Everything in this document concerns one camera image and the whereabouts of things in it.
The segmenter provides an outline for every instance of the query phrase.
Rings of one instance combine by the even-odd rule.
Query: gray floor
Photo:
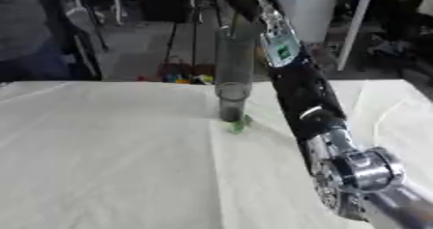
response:
[[[214,63],[215,30],[217,19],[215,12],[207,10],[203,13],[204,23],[199,26],[197,44],[197,64]],[[108,22],[103,32],[110,51],[100,51],[101,67],[106,80],[133,81],[139,76],[153,78],[158,76],[159,64],[162,62],[168,43],[172,23],[142,22],[127,19],[123,26],[115,26]],[[171,53],[172,61],[190,63],[192,45],[191,24],[178,27],[176,41]],[[369,35],[359,36],[359,40],[343,72],[335,70],[335,62],[326,51],[315,53],[316,59],[322,63],[327,76],[331,79],[396,79],[395,72],[375,69],[377,60],[365,54],[370,43]],[[367,64],[365,72],[357,70],[359,64]],[[256,80],[266,79],[266,70],[257,65]],[[428,78],[414,72],[405,72],[405,79],[417,86],[425,95],[433,99],[433,89],[428,86]]]

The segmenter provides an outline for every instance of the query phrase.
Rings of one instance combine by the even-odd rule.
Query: chair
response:
[[[73,25],[60,0],[40,0],[47,16],[47,26],[65,55],[72,55],[72,78],[102,80],[102,72],[90,36]]]

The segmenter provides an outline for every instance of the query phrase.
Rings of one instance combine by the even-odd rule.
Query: clear plastic cylinder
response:
[[[253,80],[254,47],[249,27],[238,27],[236,36],[229,27],[216,33],[216,95],[223,121],[236,122],[244,117]]]

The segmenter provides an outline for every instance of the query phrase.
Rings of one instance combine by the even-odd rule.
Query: green object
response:
[[[250,127],[251,123],[252,118],[248,115],[245,115],[242,120],[231,124],[231,129],[229,130],[229,132],[233,134],[240,134],[244,132],[245,128]]]
[[[278,55],[281,60],[290,57],[289,47],[287,45],[282,45],[278,47]]]

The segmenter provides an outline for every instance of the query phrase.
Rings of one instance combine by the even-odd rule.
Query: robotic arm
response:
[[[433,228],[433,204],[404,186],[401,162],[384,148],[357,147],[328,80],[313,63],[276,0],[227,0],[265,29],[260,38],[284,116],[322,203],[378,229]],[[232,23],[236,37],[236,22]]]

